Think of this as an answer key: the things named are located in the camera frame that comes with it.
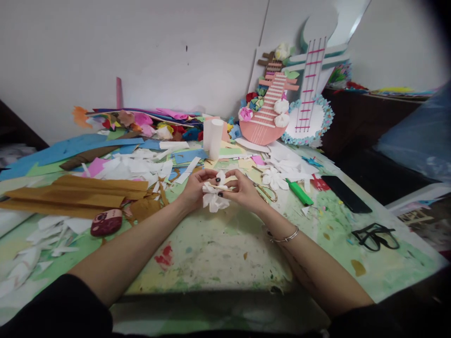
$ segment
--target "bangle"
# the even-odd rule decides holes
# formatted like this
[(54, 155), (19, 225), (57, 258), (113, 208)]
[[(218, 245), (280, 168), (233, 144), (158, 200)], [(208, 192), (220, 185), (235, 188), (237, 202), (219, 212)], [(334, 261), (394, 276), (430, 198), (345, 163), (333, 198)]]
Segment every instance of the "bangle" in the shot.
[(296, 231), (294, 232), (293, 235), (291, 235), (291, 236), (289, 236), (289, 237), (286, 237), (286, 238), (284, 238), (284, 239), (282, 239), (282, 240), (278, 240), (278, 239), (275, 239), (275, 238), (274, 238), (274, 236), (270, 233), (270, 231), (269, 231), (268, 229), (266, 229), (266, 234), (270, 237), (269, 241), (272, 242), (272, 243), (289, 242), (289, 241), (291, 241), (294, 237), (296, 237), (298, 233), (299, 233), (299, 228), (296, 227)]

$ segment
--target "colorful paper flower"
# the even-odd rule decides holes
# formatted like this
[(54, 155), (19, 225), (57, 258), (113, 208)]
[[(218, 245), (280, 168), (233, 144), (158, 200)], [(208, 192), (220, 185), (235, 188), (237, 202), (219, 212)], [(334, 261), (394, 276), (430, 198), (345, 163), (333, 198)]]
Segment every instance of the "colorful paper flower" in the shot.
[(86, 113), (88, 111), (84, 109), (83, 107), (74, 106), (74, 110), (72, 111), (72, 115), (74, 115), (74, 122), (77, 124), (77, 126), (82, 128), (93, 128), (92, 125), (90, 125), (86, 120), (88, 117), (86, 116)]
[(245, 122), (250, 121), (252, 116), (254, 116), (254, 113), (252, 112), (251, 109), (246, 108), (246, 107), (241, 108), (238, 112), (238, 119), (240, 121), (245, 121)]
[(155, 129), (152, 128), (152, 126), (149, 126), (148, 124), (143, 124), (141, 126), (141, 135), (145, 137), (152, 137), (153, 134), (155, 134)]
[(197, 128), (190, 128), (185, 134), (183, 134), (183, 139), (185, 141), (195, 141), (197, 140), (197, 136), (200, 132), (201, 131)]
[(246, 95), (246, 102), (250, 102), (253, 98), (257, 97), (258, 94), (256, 92), (248, 93)]

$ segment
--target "smartphone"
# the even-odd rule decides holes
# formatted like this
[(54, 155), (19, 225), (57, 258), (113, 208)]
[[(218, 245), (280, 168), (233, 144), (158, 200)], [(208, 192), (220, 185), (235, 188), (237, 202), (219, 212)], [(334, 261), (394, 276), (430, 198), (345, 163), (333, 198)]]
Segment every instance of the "smartphone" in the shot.
[(335, 192), (339, 199), (355, 214), (373, 212), (341, 179), (337, 176), (322, 175), (321, 178)]

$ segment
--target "craft supplies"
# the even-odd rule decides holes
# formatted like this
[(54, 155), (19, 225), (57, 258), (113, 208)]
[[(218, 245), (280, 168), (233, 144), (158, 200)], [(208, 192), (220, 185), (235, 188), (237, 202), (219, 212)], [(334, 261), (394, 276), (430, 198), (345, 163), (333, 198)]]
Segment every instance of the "craft supplies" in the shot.
[(98, 214), (91, 225), (91, 235), (94, 237), (108, 236), (118, 231), (122, 226), (122, 211), (108, 210)]
[(313, 201), (311, 198), (304, 193), (304, 191), (301, 189), (301, 187), (296, 182), (291, 182), (288, 178), (286, 179), (288, 182), (288, 186), (290, 187), (291, 191), (294, 192), (294, 194), (299, 198), (299, 200), (304, 205), (312, 205)]

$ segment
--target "scissors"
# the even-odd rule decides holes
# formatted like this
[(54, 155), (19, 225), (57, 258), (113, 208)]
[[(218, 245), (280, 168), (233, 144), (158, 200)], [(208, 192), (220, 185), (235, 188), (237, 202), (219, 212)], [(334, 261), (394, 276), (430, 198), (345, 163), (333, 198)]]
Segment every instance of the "scissors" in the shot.
[[(273, 189), (271, 189), (271, 187), (268, 187), (268, 186), (266, 186), (266, 185), (260, 185), (260, 184), (258, 184), (258, 183), (255, 182), (252, 178), (250, 178), (248, 174), (246, 174), (246, 176), (248, 177), (248, 179), (250, 179), (250, 180), (252, 181), (252, 184), (253, 184), (254, 187), (257, 189), (257, 193), (260, 195), (260, 197), (261, 197), (266, 203), (269, 204), (269, 202), (266, 200), (265, 197), (263, 197), (263, 195), (261, 194), (260, 191), (258, 191), (258, 189), (260, 189), (260, 190), (261, 190), (261, 191), (262, 191), (262, 192), (270, 199), (271, 202), (277, 202), (277, 194), (276, 194), (276, 192), (275, 192)], [(267, 189), (269, 189), (269, 190), (272, 191), (272, 193), (274, 194), (274, 199), (270, 196), (270, 194), (268, 194), (268, 193), (266, 192), (266, 190), (265, 190), (264, 188), (267, 188)]]

